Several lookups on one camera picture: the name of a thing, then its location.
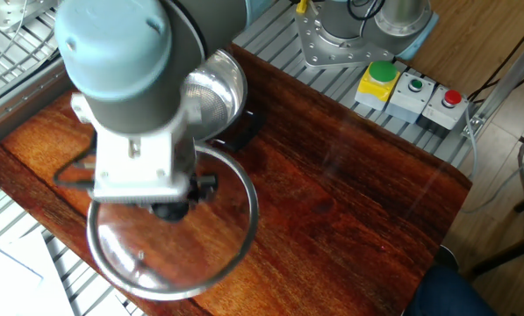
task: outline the silver metal bracket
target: silver metal bracket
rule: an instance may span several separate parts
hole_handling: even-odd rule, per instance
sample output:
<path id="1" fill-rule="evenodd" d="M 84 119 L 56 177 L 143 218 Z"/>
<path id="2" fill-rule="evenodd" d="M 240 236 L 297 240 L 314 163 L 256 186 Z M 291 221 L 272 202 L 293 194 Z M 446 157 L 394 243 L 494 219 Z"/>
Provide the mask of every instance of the silver metal bracket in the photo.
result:
<path id="1" fill-rule="evenodd" d="M 309 6 L 305 14 L 296 13 L 295 22 L 306 65 L 314 68 L 345 68 L 368 65 L 372 61 L 391 61 L 394 55 L 363 38 L 340 39 L 326 32 L 318 12 L 325 3 L 314 9 Z"/>
<path id="2" fill-rule="evenodd" d="M 481 119 L 480 117 L 473 117 L 470 119 L 470 125 L 472 127 L 472 131 L 474 132 L 474 138 L 477 139 L 478 135 L 480 134 L 480 131 L 482 130 L 482 127 L 484 127 L 485 121 Z M 470 138 L 470 132 L 469 127 L 465 126 L 463 129 L 463 132 L 461 133 L 462 136 L 466 138 Z"/>

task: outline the green button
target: green button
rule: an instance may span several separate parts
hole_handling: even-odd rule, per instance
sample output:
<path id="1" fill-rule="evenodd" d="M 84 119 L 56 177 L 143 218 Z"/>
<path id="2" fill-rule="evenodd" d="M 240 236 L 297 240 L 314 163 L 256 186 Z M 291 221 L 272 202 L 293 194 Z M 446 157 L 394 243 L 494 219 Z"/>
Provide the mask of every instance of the green button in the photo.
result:
<path id="1" fill-rule="evenodd" d="M 375 61 L 369 66 L 370 76 L 381 83 L 389 83 L 394 80 L 397 72 L 396 67 L 389 61 Z"/>
<path id="2" fill-rule="evenodd" d="M 423 88 L 423 82 L 418 79 L 412 79 L 408 88 L 414 92 L 419 92 Z"/>

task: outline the yellow button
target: yellow button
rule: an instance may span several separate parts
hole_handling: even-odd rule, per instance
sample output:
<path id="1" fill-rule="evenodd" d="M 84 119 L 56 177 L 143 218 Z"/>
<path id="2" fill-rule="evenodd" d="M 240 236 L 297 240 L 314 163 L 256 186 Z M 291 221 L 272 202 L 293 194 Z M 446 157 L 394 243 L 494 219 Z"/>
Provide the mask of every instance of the yellow button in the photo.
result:
<path id="1" fill-rule="evenodd" d="M 396 72 L 394 80 L 389 81 L 387 83 L 381 83 L 370 76 L 369 69 L 370 67 L 367 67 L 367 70 L 365 70 L 365 74 L 359 82 L 359 87 L 357 88 L 357 91 L 361 93 L 371 94 L 383 102 L 388 101 L 389 96 L 391 95 L 392 91 L 394 90 L 394 87 L 396 86 L 396 82 L 400 78 L 400 72 Z"/>

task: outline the emergency stop button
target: emergency stop button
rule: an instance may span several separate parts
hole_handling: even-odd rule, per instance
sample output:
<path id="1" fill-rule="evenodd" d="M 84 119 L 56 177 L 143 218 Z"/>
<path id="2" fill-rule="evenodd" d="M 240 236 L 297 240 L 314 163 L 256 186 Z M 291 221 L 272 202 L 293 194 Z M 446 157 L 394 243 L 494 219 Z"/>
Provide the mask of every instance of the emergency stop button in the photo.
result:
<path id="1" fill-rule="evenodd" d="M 442 100 L 444 106 L 449 109 L 454 108 L 457 104 L 463 101 L 463 96 L 456 90 L 449 90 L 445 92 L 445 97 Z"/>

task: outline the blue cloth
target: blue cloth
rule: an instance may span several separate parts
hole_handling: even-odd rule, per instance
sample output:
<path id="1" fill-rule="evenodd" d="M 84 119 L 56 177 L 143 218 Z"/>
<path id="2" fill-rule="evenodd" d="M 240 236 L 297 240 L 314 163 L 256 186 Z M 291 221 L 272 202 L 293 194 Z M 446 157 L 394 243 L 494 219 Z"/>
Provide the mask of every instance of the blue cloth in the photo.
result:
<path id="1" fill-rule="evenodd" d="M 421 281 L 404 316 L 497 316 L 452 269 L 435 266 Z"/>

